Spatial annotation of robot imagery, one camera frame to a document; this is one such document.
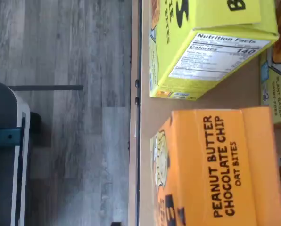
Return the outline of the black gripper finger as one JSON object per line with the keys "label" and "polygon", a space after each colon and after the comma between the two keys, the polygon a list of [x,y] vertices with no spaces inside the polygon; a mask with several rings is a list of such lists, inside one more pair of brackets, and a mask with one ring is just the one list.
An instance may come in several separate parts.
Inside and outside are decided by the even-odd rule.
{"label": "black gripper finger", "polygon": [[31,112],[0,83],[0,226],[25,225]]}

